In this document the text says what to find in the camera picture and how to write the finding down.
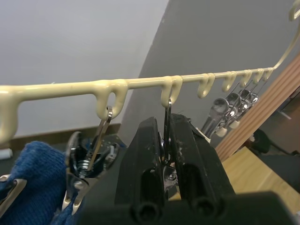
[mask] blue knitted fabric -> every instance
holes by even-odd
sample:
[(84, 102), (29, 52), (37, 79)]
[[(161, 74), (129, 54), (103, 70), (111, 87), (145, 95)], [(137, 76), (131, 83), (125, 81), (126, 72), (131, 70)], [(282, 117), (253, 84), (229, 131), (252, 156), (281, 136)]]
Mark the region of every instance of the blue knitted fabric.
[(24, 190), (0, 219), (1, 225), (74, 225), (72, 202), (53, 221), (61, 209), (66, 191), (65, 156), (42, 142), (26, 144), (0, 191), (14, 179), (25, 179)]

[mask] baseboard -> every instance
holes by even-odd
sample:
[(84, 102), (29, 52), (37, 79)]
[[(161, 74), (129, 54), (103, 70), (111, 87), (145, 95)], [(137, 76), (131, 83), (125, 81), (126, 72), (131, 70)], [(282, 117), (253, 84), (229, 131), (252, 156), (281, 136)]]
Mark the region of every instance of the baseboard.
[[(119, 131), (120, 126), (121, 126), (121, 124), (119, 124), (119, 123), (111, 124), (107, 128), (106, 134), (107, 135), (116, 134)], [(97, 127), (98, 126), (17, 137), (15, 139), (11, 140), (9, 143), (1, 145), (0, 149), (11, 148), (12, 150), (21, 150), (24, 148), (25, 144), (30, 143), (32, 141), (45, 142), (50, 145), (58, 144), (58, 143), (66, 143), (66, 142), (68, 142), (70, 136), (75, 131), (81, 131), (84, 134), (84, 136), (86, 136), (86, 137), (94, 137)]]

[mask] wooden surface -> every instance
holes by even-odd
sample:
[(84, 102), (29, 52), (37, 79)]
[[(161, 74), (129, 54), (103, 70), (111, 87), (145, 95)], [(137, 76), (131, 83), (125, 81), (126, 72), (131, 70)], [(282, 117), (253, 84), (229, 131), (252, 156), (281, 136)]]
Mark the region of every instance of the wooden surface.
[(240, 121), (240, 125), (216, 147), (223, 162), (230, 157), (271, 114), (300, 86), (300, 54), (284, 69)]
[[(300, 211), (300, 194), (246, 147), (224, 161), (223, 167), (235, 193), (273, 191), (292, 214)], [(170, 200), (178, 199), (176, 194)]]

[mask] cream plastic hanger bar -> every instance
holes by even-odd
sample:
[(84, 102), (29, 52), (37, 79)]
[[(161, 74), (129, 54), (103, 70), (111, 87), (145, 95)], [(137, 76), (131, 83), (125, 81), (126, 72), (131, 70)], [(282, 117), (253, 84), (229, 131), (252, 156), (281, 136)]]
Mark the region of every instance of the cream plastic hanger bar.
[[(300, 9), (297, 10), (299, 6), (300, 0), (296, 0), (289, 13), (290, 21), (296, 20), (300, 16)], [(119, 115), (123, 108), (128, 90), (160, 86), (162, 88), (161, 104), (163, 107), (168, 107), (170, 93), (172, 92), (171, 101), (172, 104), (174, 104), (179, 95), (182, 83), (199, 82), (197, 94), (199, 98), (203, 98), (209, 93), (215, 79), (224, 79), (222, 85), (223, 91), (228, 91), (230, 89), (237, 76), (241, 78), (241, 87), (244, 87), (247, 84), (253, 74), (255, 74), (253, 78), (254, 83), (258, 83), (261, 77), (266, 81), (273, 70), (277, 69), (285, 60), (287, 55), (295, 46), (299, 35), (300, 23), (295, 37), (283, 56), (274, 67), (269, 68), (141, 79), (117, 79), (77, 83), (0, 86), (0, 144), (8, 142), (15, 135), (18, 125), (17, 110), (19, 104), (23, 101), (93, 94), (97, 98), (97, 115), (102, 120), (106, 120), (108, 115), (106, 106), (110, 93), (113, 92), (116, 95), (115, 105), (112, 108), (112, 118), (115, 118)]]

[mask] drying rack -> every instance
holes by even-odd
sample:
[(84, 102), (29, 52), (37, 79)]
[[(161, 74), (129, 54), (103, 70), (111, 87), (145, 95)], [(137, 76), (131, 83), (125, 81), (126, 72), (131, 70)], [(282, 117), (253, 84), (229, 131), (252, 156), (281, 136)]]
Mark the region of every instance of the drying rack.
[[(289, 13), (290, 21), (296, 20), (300, 16), (300, 9), (297, 10), (299, 6), (300, 0), (296, 0)], [(112, 118), (115, 118), (119, 115), (124, 106), (128, 90), (160, 86), (162, 88), (161, 104), (167, 108), (169, 98), (171, 98), (172, 104), (175, 103), (183, 83), (199, 82), (197, 94), (199, 98), (203, 98), (209, 93), (215, 79), (224, 79), (222, 85), (223, 91), (230, 89), (237, 76), (241, 77), (241, 87), (245, 87), (252, 74), (255, 74), (252, 79), (255, 84), (258, 83), (260, 79), (267, 81), (272, 72), (280, 66), (291, 52), (299, 36), (300, 22), (297, 32), (283, 56), (275, 66), (268, 68), (153, 78), (0, 86), (0, 144), (8, 142), (15, 135), (18, 125), (17, 110), (19, 104), (23, 101), (93, 94), (97, 99), (97, 115), (100, 119), (106, 120), (108, 116), (106, 108), (107, 100), (110, 93), (115, 94), (115, 105), (112, 107)]]

